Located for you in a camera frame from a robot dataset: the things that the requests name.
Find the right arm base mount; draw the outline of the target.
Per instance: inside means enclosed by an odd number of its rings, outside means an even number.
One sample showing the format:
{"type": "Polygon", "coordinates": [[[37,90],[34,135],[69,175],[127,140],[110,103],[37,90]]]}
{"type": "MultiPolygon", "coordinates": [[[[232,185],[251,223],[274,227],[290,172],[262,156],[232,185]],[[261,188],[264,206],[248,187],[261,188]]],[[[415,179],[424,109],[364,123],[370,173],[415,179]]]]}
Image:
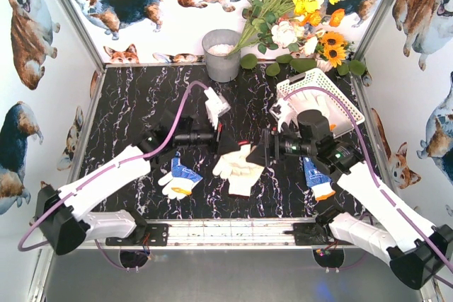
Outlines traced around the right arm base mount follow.
{"type": "Polygon", "coordinates": [[[335,238],[317,223],[294,223],[290,230],[283,232],[294,238],[295,245],[329,245],[335,238]]]}

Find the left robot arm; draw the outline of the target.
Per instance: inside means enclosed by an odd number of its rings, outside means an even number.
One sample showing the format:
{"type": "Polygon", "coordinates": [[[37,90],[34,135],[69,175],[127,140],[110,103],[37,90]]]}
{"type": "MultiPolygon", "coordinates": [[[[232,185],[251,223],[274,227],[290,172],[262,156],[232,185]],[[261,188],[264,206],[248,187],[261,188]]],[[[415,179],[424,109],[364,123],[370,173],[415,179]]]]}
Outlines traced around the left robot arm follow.
{"type": "Polygon", "coordinates": [[[163,195],[168,199],[186,198],[202,176],[181,163],[180,149],[204,147],[217,158],[241,149],[220,121],[199,125],[193,117],[185,116],[172,128],[173,118],[166,112],[158,125],[85,177],[59,189],[51,185],[41,188],[35,222],[57,255],[66,255],[87,240],[119,238],[139,243],[145,237],[147,223],[137,212],[121,209],[95,213],[93,208],[166,161],[171,169],[158,181],[163,195]]]}

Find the cream rubber glove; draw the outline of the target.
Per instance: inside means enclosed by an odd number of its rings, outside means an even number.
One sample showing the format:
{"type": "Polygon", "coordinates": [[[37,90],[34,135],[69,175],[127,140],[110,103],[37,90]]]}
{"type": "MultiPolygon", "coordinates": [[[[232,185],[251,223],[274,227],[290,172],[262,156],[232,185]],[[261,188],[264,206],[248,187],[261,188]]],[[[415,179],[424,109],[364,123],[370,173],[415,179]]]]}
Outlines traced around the cream rubber glove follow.
{"type": "Polygon", "coordinates": [[[257,183],[264,167],[252,165],[246,168],[235,168],[228,177],[229,194],[250,197],[251,189],[257,183]]]}
{"type": "Polygon", "coordinates": [[[242,144],[238,151],[222,155],[214,166],[212,174],[222,179],[230,178],[232,175],[239,177],[251,177],[255,174],[260,175],[263,167],[249,163],[246,160],[254,149],[255,147],[250,144],[242,144]]]}

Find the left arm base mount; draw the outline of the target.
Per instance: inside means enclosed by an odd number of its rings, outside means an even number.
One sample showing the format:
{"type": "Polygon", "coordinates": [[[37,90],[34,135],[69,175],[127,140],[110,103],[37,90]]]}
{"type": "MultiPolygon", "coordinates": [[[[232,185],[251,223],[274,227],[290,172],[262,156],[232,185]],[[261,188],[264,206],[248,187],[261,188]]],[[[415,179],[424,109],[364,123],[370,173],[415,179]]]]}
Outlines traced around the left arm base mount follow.
{"type": "Polygon", "coordinates": [[[169,235],[167,223],[148,223],[146,226],[138,226],[128,237],[105,239],[107,246],[166,246],[169,235]]]}

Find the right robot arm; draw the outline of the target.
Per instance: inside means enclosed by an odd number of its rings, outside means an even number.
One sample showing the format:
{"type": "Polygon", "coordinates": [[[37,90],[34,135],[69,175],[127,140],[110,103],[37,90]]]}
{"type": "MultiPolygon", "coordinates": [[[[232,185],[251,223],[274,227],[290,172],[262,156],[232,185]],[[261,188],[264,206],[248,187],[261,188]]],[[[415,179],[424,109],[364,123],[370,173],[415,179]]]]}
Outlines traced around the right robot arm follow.
{"type": "Polygon", "coordinates": [[[289,156],[309,158],[380,225],[365,223],[335,207],[320,214],[316,222],[335,239],[379,258],[407,287],[418,290],[443,267],[452,267],[452,228],[435,226],[410,208],[376,177],[360,152],[334,139],[320,111],[299,113],[297,123],[299,136],[264,129],[260,143],[246,160],[269,167],[289,156]]]}

